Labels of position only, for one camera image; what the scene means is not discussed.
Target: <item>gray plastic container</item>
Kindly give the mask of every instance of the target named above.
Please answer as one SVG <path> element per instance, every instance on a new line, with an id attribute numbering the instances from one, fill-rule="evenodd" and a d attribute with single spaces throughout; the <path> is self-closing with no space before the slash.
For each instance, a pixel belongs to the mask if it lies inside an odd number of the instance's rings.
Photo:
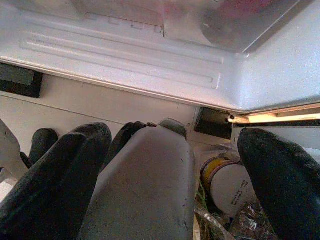
<path id="1" fill-rule="evenodd" d="M 78 240 L 192 239 L 195 158 L 165 127 L 139 130 L 102 171 Z"/>

